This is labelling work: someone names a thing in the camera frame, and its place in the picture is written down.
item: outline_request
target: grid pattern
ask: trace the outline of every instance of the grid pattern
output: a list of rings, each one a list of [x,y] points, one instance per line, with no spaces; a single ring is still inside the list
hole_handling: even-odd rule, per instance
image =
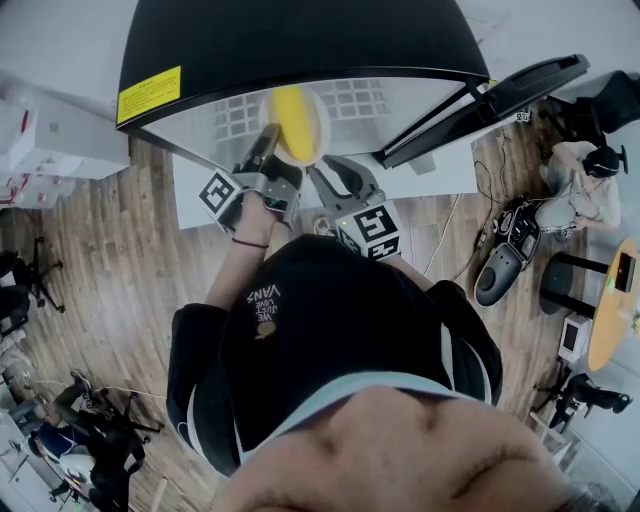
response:
[[[214,139],[218,142],[260,131],[258,110],[263,94],[245,94],[213,104]]]
[[[322,99],[332,121],[391,115],[379,79],[335,80],[310,86]],[[216,142],[260,131],[258,112],[264,92],[216,101],[213,110],[213,138]]]
[[[327,106],[331,120],[391,115],[382,83],[377,78],[335,80],[313,85]]]

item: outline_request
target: hair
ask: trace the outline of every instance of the hair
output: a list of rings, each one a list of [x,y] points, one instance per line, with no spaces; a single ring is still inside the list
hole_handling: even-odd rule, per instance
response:
[[[602,146],[589,153],[582,164],[589,176],[611,178],[618,174],[620,157],[613,148]]]
[[[42,453],[40,452],[40,448],[38,448],[38,443],[36,443],[36,439],[38,439],[38,432],[36,432],[35,430],[32,430],[31,434],[29,435],[29,439],[27,441],[29,445],[29,450],[33,455],[35,455],[39,459],[42,459],[43,458]]]

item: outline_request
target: white cabinet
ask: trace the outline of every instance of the white cabinet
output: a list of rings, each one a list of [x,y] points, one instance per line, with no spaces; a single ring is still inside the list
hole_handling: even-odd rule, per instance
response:
[[[129,166],[129,139],[112,121],[43,94],[34,103],[9,151],[11,173],[101,179]]]

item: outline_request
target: hand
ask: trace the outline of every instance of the hand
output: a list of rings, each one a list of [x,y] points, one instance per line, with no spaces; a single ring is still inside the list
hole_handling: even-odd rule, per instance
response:
[[[269,245],[275,215],[264,206],[262,197],[247,192],[242,201],[242,216],[236,228],[236,238],[254,244]]]
[[[576,223],[576,229],[578,230],[584,229],[589,226],[589,219],[581,217],[580,215],[576,215],[574,222]]]

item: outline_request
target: white box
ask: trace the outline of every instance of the white box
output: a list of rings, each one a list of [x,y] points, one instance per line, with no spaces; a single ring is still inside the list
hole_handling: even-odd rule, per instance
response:
[[[130,165],[129,139],[112,121],[40,95],[11,148],[9,171],[101,179]]]
[[[564,319],[560,348],[558,349],[558,355],[562,359],[573,364],[582,357],[589,343],[591,323],[590,319],[576,313],[572,313]]]
[[[400,227],[400,218],[392,201],[369,206],[336,220],[340,243],[374,260],[400,254]]]

